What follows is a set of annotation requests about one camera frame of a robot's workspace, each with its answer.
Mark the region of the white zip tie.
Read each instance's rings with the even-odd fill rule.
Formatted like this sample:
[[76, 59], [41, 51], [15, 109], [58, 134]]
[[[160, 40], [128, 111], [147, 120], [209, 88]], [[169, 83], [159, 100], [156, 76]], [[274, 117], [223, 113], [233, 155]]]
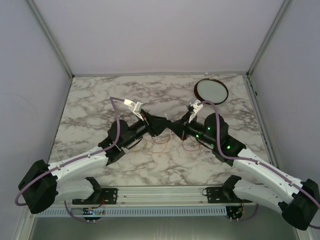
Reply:
[[[165, 116], [166, 120], [169, 120], [167, 113], [165, 113], [164, 116]], [[170, 140], [172, 140], [172, 131], [169, 128], [168, 128], [168, 134], [169, 134], [168, 140], [170, 141]]]

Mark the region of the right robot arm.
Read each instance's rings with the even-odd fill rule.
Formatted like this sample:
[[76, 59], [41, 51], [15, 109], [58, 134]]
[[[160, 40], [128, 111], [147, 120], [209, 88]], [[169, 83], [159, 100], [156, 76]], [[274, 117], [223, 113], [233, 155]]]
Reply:
[[251, 174], [259, 184], [232, 176], [224, 183], [226, 198], [236, 197], [255, 202], [281, 214], [291, 226], [305, 231], [320, 209], [318, 184], [290, 176], [263, 161], [246, 145], [229, 135], [229, 126], [215, 113], [206, 117], [204, 123], [189, 120], [185, 114], [180, 120], [170, 124], [181, 139], [192, 136], [213, 147], [215, 157], [227, 165]]

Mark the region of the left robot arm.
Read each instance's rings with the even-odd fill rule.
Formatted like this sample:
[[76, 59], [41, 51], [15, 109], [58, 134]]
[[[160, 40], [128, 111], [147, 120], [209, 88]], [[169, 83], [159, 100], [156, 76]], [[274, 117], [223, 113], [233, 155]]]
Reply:
[[107, 137], [92, 149], [54, 163], [38, 160], [32, 164], [18, 185], [19, 197], [32, 214], [39, 214], [55, 203], [99, 204], [104, 200], [104, 189], [89, 172], [115, 163], [144, 135], [159, 136], [171, 121], [143, 111], [132, 125], [116, 119]]

